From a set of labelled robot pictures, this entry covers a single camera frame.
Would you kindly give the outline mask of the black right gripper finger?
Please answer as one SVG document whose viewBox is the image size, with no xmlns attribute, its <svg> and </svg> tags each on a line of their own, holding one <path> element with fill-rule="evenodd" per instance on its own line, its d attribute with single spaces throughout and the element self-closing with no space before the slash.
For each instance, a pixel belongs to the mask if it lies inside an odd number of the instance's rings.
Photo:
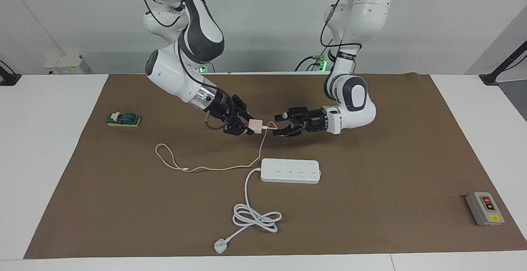
<svg viewBox="0 0 527 271">
<path fill-rule="evenodd" d="M 232 97 L 233 107 L 238 117 L 242 117 L 245 120 L 254 119 L 247 110 L 247 105 L 239 98 L 238 95 Z"/>
<path fill-rule="evenodd" d="M 243 123 L 230 123 L 224 128 L 224 133 L 239 136 L 241 134 L 252 135 L 254 131 Z"/>
</svg>

